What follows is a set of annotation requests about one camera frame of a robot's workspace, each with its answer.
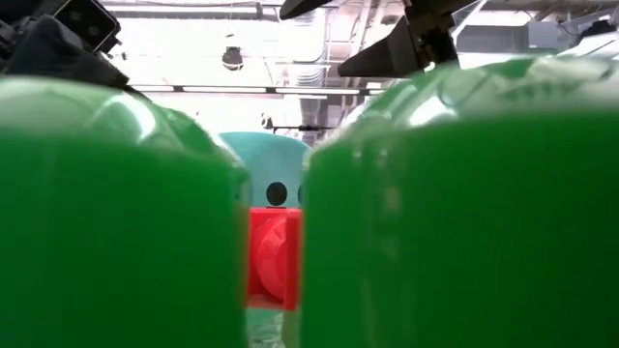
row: black dot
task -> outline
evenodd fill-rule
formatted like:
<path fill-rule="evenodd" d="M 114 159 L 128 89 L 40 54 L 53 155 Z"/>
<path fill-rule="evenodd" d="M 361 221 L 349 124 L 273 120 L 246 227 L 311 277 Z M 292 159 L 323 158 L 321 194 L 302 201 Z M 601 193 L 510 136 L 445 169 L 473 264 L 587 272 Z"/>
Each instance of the black dot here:
<path fill-rule="evenodd" d="M 282 205 L 288 197 L 288 190 L 282 183 L 272 183 L 267 187 L 267 200 L 271 205 L 278 207 Z"/>

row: ventilation duct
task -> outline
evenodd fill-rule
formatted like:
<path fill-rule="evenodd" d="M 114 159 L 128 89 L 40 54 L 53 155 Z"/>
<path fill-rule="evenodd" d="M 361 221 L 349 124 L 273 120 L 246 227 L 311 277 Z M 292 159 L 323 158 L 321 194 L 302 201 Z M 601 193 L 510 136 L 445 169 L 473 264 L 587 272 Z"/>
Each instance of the ventilation duct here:
<path fill-rule="evenodd" d="M 291 58 L 297 66 L 288 70 L 291 85 L 299 87 L 319 87 L 325 79 L 327 42 L 327 12 L 317 9 L 300 15 L 290 21 L 292 48 Z M 301 99 L 303 125 L 317 125 L 321 100 Z M 303 133 L 303 141 L 310 146 L 315 141 L 315 133 Z"/>

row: green plastic container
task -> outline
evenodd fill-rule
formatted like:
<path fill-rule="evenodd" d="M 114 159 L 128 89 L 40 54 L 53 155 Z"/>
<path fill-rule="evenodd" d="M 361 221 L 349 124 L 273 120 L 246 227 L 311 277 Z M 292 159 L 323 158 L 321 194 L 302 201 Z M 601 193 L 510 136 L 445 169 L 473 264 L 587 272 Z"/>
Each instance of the green plastic container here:
<path fill-rule="evenodd" d="M 179 112 L 0 79 L 0 346 L 247 347 L 249 174 Z"/>
<path fill-rule="evenodd" d="M 619 347 L 617 68 L 437 69 L 316 149 L 301 347 Z"/>

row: red block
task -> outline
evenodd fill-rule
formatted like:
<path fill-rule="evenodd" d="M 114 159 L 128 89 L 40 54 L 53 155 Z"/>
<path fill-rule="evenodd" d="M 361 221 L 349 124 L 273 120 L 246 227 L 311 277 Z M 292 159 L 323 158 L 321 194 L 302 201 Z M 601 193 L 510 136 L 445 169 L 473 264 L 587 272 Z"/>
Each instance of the red block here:
<path fill-rule="evenodd" d="M 295 310 L 301 272 L 301 210 L 252 208 L 248 306 Z"/>

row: red object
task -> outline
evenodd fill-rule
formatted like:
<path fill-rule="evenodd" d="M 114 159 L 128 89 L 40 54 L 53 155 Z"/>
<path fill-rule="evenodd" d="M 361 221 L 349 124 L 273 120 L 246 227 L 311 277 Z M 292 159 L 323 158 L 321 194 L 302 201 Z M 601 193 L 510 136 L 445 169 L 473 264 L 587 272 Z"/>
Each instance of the red object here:
<path fill-rule="evenodd" d="M 252 208 L 249 303 L 295 310 L 301 272 L 301 210 Z"/>

